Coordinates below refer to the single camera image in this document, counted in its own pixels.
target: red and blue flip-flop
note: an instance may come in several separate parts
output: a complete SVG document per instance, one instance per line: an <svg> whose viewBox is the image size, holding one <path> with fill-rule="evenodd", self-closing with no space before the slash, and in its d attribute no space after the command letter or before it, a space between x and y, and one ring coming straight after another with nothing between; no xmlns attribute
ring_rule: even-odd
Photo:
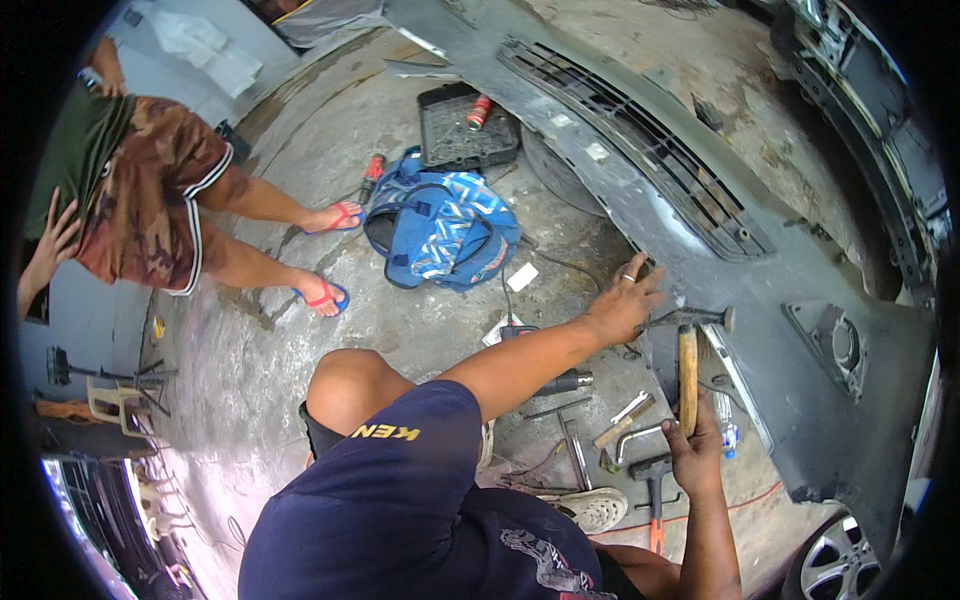
<svg viewBox="0 0 960 600"><path fill-rule="evenodd" d="M347 293L346 289L337 285L336 283L331 283L330 285L332 285L333 287L337 288L338 290L344 293L343 300L340 300L339 302L336 300L333 301L334 305L336 305L336 307L340 309L340 312L337 313L337 315L339 315L343 313L345 310L347 310L347 305L350 304L350 294ZM303 301L306 302L307 306L309 306L310 308L316 308L317 306L320 306L327 300L333 300L333 295L330 294L330 288L327 287L326 281L323 281L323 287L324 287L324 296L319 300L313 300L312 302L307 301L306 297L297 288L293 288L293 290L294 292L297 292L297 296L300 296L301 298L303 298Z"/></svg>
<svg viewBox="0 0 960 600"><path fill-rule="evenodd" d="M332 231L332 230L334 230L334 229L337 229L337 226L340 225L341 223L343 223L346 219L349 219L350 217L356 217L356 218L360 219L360 223L358 223L357 225L355 225L355 226L353 226L353 227L351 227L351 228L340 228L340 229L337 229L338 231L353 231L354 229L356 229L356 228L360 227L361 225L363 225L364 217L367 216L367 212L366 212L363 208L361 208L361 209L360 209L360 212L358 212L357 214L351 215L351 214L350 214L350 211L347 210L347 208L343 205L343 203L331 204L331 206L336 206L337 209L340 210L340 217L338 217L337 220L333 222L333 225L331 225L330 227L328 227L328 228L326 228L326 229L321 229L320 231L304 231L304 232L303 232L303 235L317 235L318 233L327 233L328 231Z"/></svg>

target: orange extension cord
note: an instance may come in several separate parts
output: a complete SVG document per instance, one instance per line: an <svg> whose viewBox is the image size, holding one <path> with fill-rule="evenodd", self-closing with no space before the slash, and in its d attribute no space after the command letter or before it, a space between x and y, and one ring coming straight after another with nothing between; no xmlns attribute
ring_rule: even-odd
<svg viewBox="0 0 960 600"><path fill-rule="evenodd" d="M757 502L759 502L760 500L770 497L770 495L773 492L776 492L781 487L783 487L783 482L778 481L773 488L770 488L769 490L757 496L756 498L751 498L746 502L741 502L739 504L734 504L733 506L729 506L727 507L727 511L735 512L735 511L739 511L740 509L747 508L748 506L751 506L753 504L757 504ZM663 522L663 525L666 525L667 523L679 523L681 521L686 521L687 519L689 519L688 515L676 516L674 518L668 518L667 520L665 520ZM624 527L623 529L614 529L611 531L605 531L602 534L596 534L594 536L588 536L588 537L591 540L603 542L604 538L612 536L613 534L623 534L628 532L640 531L642 529L648 529L649 527L650 527L650 523L643 523L642 525L634 525L633 527Z"/></svg>

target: black tray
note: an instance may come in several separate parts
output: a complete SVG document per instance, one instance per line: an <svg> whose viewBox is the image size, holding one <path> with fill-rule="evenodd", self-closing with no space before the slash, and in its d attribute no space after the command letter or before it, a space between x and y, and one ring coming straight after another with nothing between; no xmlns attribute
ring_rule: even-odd
<svg viewBox="0 0 960 600"><path fill-rule="evenodd" d="M467 115L479 95L477 90L460 83L417 96L423 166L431 171L468 171L516 158L520 145L516 125L500 105L492 106L483 129L475 132L467 127Z"/></svg>

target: plastic bottle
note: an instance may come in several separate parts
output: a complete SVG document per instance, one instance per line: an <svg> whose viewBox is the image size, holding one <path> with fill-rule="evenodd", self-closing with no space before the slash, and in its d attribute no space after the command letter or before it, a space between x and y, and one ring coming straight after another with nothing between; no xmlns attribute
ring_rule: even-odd
<svg viewBox="0 0 960 600"><path fill-rule="evenodd" d="M720 435L723 436L724 458L736 456L736 443L740 441L740 429L733 421L733 402L730 395L723 392L712 392L713 409L720 421Z"/></svg>

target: spare tire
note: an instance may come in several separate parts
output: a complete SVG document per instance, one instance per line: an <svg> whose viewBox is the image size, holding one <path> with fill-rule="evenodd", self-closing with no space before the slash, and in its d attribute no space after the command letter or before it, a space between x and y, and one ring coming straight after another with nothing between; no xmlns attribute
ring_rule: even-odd
<svg viewBox="0 0 960 600"><path fill-rule="evenodd" d="M530 166L548 190L575 208L597 217L610 218L573 169L546 145L539 133L523 126L520 128L520 140Z"/></svg>

